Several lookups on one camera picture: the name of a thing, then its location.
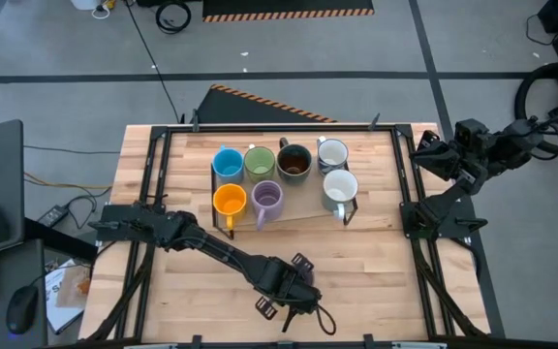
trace blue mug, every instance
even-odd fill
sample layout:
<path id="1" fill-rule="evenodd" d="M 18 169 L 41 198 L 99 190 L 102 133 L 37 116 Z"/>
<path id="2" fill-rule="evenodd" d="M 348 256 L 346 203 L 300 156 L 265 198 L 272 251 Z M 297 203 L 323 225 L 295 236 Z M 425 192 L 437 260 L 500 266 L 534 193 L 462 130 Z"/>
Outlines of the blue mug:
<path id="1" fill-rule="evenodd" d="M 241 183 L 244 179 L 244 159 L 242 154 L 221 145 L 221 150 L 212 159 L 212 169 L 223 183 Z"/>

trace mug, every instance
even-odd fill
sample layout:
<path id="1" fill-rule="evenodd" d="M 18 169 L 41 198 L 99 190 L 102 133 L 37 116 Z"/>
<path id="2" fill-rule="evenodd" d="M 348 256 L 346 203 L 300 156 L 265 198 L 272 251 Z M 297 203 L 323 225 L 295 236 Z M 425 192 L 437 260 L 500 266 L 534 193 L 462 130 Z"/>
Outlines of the mug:
<path id="1" fill-rule="evenodd" d="M 333 170 L 326 175 L 323 188 L 322 205 L 332 211 L 335 218 L 343 220 L 346 204 L 357 195 L 357 178 L 346 170 Z"/>
<path id="2" fill-rule="evenodd" d="M 318 171 L 326 175 L 333 170 L 342 170 L 348 161 L 348 147 L 339 140 L 318 138 Z"/>
<path id="3" fill-rule="evenodd" d="M 311 170 L 311 153 L 299 144 L 289 144 L 288 140 L 279 140 L 279 154 L 277 154 L 277 173 L 286 183 L 302 184 Z"/>
<path id="4" fill-rule="evenodd" d="M 235 221 L 246 213 L 247 193 L 240 185 L 221 185 L 212 196 L 212 205 L 217 212 L 227 217 L 228 229 L 233 230 Z"/>
<path id="5" fill-rule="evenodd" d="M 221 145 L 221 150 L 212 159 L 212 169 L 224 183 L 241 183 L 244 179 L 244 160 L 236 149 Z"/>
<path id="6" fill-rule="evenodd" d="M 244 155 L 244 168 L 254 183 L 272 179 L 275 172 L 275 154 L 263 146 L 249 145 L 249 151 Z"/>
<path id="7" fill-rule="evenodd" d="M 258 216 L 258 231 L 265 222 L 275 220 L 283 212 L 283 190 L 277 182 L 264 180 L 251 191 L 251 202 Z"/>

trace desk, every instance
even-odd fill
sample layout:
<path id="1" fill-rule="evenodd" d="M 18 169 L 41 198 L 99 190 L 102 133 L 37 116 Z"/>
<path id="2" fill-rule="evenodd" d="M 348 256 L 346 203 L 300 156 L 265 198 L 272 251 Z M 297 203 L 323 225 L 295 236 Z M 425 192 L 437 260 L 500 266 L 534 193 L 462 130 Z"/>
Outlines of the desk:
<path id="1" fill-rule="evenodd" d="M 412 127 L 417 141 L 424 130 L 436 131 L 436 124 L 431 123 Z M 150 129 L 151 126 L 127 128 L 111 194 L 113 204 L 130 204 L 139 197 Z M 231 243 L 251 254 L 275 255 L 284 260 L 290 260 L 296 252 L 307 256 L 315 265 L 315 285 L 323 294 L 321 304 L 337 321 L 337 334 L 325 335 L 315 315 L 296 318 L 289 331 L 281 333 L 287 309 L 281 308 L 272 321 L 264 320 L 254 308 L 260 295 L 240 274 L 197 251 L 157 250 L 143 342 L 190 342 L 194 334 L 201 334 L 204 342 L 362 341 L 364 333 L 372 333 L 375 340 L 427 338 L 411 247 L 403 236 L 399 215 L 401 190 L 390 135 L 366 132 L 324 135 L 346 143 L 351 171 L 359 180 L 356 197 L 359 209 L 350 225 L 344 227 L 340 222 L 330 225 L 326 218 L 270 224 L 263 232 L 238 231 Z M 316 137 L 309 133 L 281 136 L 309 149 L 316 148 Z M 262 132 L 177 134 L 170 145 L 167 209 L 192 211 L 208 232 L 225 238 L 216 233 L 211 223 L 212 156 L 221 143 L 239 150 L 254 143 L 276 151 L 279 137 L 277 133 Z M 157 169 L 160 148 L 155 153 Z M 407 145 L 402 143 L 401 148 L 404 163 L 409 164 Z M 151 178 L 151 193 L 156 186 L 157 169 Z M 406 169 L 415 200 L 413 175 L 410 166 Z M 422 176 L 428 195 L 449 186 L 428 172 Z M 450 241 L 441 240 L 438 246 L 449 293 L 475 325 L 488 332 L 470 253 Z M 79 337 L 93 333 L 117 301 L 128 251 L 128 242 L 118 242 L 97 261 Z M 438 301 L 433 292 L 430 294 L 438 332 L 442 333 Z M 136 309 L 133 299 L 127 336 L 133 333 Z"/>
<path id="2" fill-rule="evenodd" d="M 0 251 L 0 348 L 37 348 L 47 344 L 45 280 L 36 281 L 38 304 L 34 325 L 24 334 L 15 335 L 6 327 L 6 311 L 12 294 L 28 285 L 45 270 L 44 245 L 39 239 Z"/>

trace green mug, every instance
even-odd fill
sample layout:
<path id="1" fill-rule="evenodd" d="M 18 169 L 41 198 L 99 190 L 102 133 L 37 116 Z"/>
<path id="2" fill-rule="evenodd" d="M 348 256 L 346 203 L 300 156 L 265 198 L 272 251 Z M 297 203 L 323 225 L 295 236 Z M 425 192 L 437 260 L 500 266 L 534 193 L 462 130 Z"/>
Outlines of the green mug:
<path id="1" fill-rule="evenodd" d="M 267 147 L 251 144 L 244 155 L 244 168 L 254 183 L 271 180 L 275 173 L 275 154 Z"/>

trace orange mug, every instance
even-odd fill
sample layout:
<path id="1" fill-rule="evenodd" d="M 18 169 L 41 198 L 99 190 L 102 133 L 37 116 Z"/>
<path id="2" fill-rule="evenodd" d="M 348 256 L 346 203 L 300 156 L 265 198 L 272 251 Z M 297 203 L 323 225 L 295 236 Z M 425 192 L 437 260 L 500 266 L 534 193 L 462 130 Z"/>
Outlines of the orange mug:
<path id="1" fill-rule="evenodd" d="M 246 213 L 247 193 L 236 184 L 222 185 L 214 192 L 212 205 L 217 212 L 226 216 L 228 229 L 233 230 L 235 221 Z"/>

